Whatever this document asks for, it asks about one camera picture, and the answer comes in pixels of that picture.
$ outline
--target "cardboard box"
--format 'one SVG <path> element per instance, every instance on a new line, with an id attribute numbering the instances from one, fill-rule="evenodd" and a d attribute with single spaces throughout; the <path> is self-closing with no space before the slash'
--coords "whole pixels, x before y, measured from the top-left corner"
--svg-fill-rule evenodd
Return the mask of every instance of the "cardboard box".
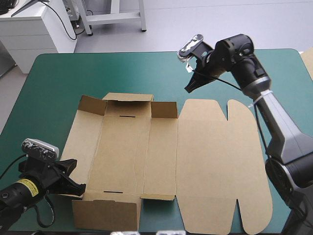
<path id="1" fill-rule="evenodd" d="M 86 183 L 73 201 L 75 226 L 137 230 L 141 199 L 178 198 L 185 229 L 227 234 L 236 200 L 243 226 L 256 234 L 272 202 L 252 113 L 229 101 L 228 120 L 214 100 L 175 102 L 150 94 L 82 96 L 62 159 L 75 158 L 71 177 Z"/>

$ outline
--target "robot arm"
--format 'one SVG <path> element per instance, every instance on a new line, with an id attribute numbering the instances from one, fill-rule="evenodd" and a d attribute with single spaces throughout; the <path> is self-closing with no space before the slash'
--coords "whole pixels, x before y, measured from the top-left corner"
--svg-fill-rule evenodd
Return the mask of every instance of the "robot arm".
<path id="1" fill-rule="evenodd" d="M 59 149 L 43 141 L 26 139 L 22 150 L 27 160 L 19 164 L 20 180 L 0 190 L 0 235 L 19 220 L 22 213 L 34 208 L 37 222 L 47 228 L 54 223 L 54 207 L 48 194 L 70 194 L 80 196 L 85 192 L 85 184 L 77 184 L 69 178 L 77 161 L 59 161 Z M 41 222 L 36 204 L 45 199 L 52 210 L 52 223 Z"/>
<path id="2" fill-rule="evenodd" d="M 270 90 L 271 79 L 254 54 L 252 40 L 239 34 L 212 49 L 198 34 L 178 51 L 187 69 L 192 57 L 197 66 L 185 87 L 189 93 L 229 71 L 241 91 L 254 100 L 271 134 L 266 147 L 268 177 L 292 209 L 283 234 L 313 234 L 313 138 L 299 130 Z"/>

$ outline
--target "black cylinder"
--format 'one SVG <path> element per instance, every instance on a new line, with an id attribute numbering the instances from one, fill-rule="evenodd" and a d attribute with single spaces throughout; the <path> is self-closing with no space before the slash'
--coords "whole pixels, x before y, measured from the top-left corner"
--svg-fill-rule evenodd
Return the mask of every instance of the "black cylinder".
<path id="1" fill-rule="evenodd" d="M 0 190 L 0 202 L 10 207 L 18 204 L 30 207 L 39 202 L 43 195 L 44 191 L 35 179 L 24 178 Z"/>
<path id="2" fill-rule="evenodd" d="M 286 164 L 286 167 L 299 187 L 304 188 L 313 181 L 313 153 Z"/>

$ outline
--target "gray floor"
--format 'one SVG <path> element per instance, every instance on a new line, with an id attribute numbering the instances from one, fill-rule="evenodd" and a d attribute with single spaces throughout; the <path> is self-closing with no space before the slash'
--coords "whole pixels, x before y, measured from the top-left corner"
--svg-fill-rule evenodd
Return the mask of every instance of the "gray floor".
<path id="1" fill-rule="evenodd" d="M 94 14 L 108 12 L 105 0 L 86 0 Z M 256 48 L 313 46 L 313 0 L 145 0 L 147 32 L 140 23 L 97 25 L 93 36 L 78 37 L 75 52 L 172 51 L 196 33 L 214 45 L 244 33 Z M 121 0 L 121 11 L 138 9 Z M 0 132 L 26 79 L 18 68 L 0 78 Z"/>

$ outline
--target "white cabinet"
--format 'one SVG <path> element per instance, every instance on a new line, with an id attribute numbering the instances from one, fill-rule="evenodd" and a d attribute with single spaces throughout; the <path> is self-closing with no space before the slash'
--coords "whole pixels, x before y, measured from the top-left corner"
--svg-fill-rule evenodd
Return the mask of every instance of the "white cabinet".
<path id="1" fill-rule="evenodd" d="M 0 15 L 0 41 L 22 72 L 29 73 L 38 55 L 73 53 L 77 40 L 68 37 L 57 15 L 41 2 L 11 17 L 25 2 L 20 0 L 14 9 Z M 63 1 L 50 0 L 48 4 L 60 15 L 70 36 L 75 38 Z"/>

